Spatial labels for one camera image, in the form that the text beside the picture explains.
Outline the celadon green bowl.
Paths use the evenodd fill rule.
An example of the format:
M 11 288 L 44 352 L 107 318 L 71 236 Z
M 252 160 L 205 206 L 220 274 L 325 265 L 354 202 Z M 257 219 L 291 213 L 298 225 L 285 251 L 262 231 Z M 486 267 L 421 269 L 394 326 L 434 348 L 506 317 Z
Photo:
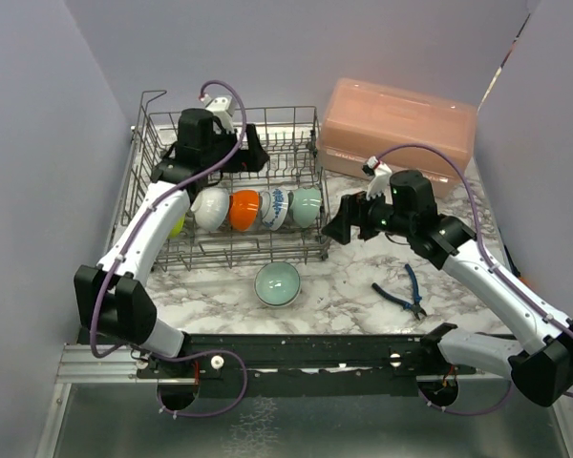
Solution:
M 298 188 L 290 192 L 289 211 L 293 221 L 301 228 L 308 228 L 318 217 L 322 203 L 317 188 Z

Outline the blue floral bowl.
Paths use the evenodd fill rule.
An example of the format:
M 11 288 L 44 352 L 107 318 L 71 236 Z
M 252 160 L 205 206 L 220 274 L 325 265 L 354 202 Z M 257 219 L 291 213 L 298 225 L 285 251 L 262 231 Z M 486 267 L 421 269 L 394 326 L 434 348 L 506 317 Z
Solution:
M 265 229 L 277 231 L 285 222 L 288 212 L 288 190 L 283 187 L 271 188 L 260 193 L 261 224 Z

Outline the white round bowl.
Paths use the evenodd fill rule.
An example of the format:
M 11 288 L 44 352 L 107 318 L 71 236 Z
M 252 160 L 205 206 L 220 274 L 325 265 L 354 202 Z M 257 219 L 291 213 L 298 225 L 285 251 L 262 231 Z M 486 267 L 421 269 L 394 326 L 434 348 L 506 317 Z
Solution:
M 228 221 L 234 230 L 245 232 L 255 221 L 260 208 L 257 191 L 244 189 L 230 196 Z

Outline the grey bowl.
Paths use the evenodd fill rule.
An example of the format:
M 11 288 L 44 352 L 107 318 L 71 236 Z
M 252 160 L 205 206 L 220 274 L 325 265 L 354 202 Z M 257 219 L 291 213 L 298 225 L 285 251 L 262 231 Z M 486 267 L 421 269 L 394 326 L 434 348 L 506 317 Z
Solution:
M 203 189 L 191 205 L 197 225 L 206 231 L 216 231 L 227 217 L 230 195 L 222 188 Z

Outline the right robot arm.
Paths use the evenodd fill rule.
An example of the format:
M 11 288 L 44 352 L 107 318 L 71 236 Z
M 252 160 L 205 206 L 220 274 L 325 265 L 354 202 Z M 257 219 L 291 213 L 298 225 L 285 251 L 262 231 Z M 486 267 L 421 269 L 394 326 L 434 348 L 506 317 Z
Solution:
M 350 230 L 367 240 L 381 233 L 406 239 L 436 269 L 466 286 L 512 331 L 507 341 L 443 324 L 428 334 L 419 361 L 429 372 L 467 365 L 511 381 L 529 401 L 552 406 L 573 386 L 573 319 L 519 282 L 491 257 L 460 219 L 438 212 L 430 181 L 406 170 L 377 176 L 389 193 L 344 195 L 325 236 L 345 245 Z

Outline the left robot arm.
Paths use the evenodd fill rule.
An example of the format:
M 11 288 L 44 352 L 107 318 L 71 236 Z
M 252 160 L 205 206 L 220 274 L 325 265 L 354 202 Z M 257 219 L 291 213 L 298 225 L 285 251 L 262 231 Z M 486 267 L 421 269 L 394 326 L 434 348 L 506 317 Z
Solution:
M 177 139 L 153 168 L 143 202 L 123 234 L 96 265 L 82 265 L 74 275 L 79 318 L 95 357 L 109 354 L 97 345 L 103 335 L 158 354 L 171 376 L 189 370 L 185 335 L 159 318 L 145 289 L 149 274 L 173 227 L 208 188 L 209 176 L 258 172 L 267 161 L 254 125 L 235 129 L 227 110 L 181 112 Z

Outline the orange-tipped screwdriver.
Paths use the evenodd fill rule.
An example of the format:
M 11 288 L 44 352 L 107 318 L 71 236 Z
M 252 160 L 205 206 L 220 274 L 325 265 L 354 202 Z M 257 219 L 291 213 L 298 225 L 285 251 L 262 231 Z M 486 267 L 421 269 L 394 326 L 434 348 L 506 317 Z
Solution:
M 508 248 L 507 248 L 506 245 L 503 245 L 503 252 L 504 252 L 505 259 L 506 259 L 506 261 L 508 262 L 508 266 L 509 266 L 509 268 L 510 268 L 511 273 L 512 273 L 515 277 L 520 278 L 520 276 L 521 276 L 520 270 L 518 269 L 518 267 L 517 267 L 517 266 L 515 265 L 515 263 L 513 262 L 513 259 L 512 259 L 512 257 L 511 257 L 511 254 L 510 254 L 510 252 L 509 252 L 509 250 L 508 250 Z

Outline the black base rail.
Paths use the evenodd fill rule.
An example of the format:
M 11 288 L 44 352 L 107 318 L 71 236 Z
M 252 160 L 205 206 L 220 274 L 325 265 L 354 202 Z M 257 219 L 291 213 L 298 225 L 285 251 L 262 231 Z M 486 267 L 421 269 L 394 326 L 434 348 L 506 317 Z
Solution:
M 62 375 L 89 381 L 197 389 L 203 397 L 313 397 L 390 394 L 414 396 L 418 380 L 439 381 L 452 367 L 424 347 L 420 335 L 192 334 L 195 363 L 169 363 L 121 348 L 104 360 L 88 352 L 88 338 L 65 350 Z

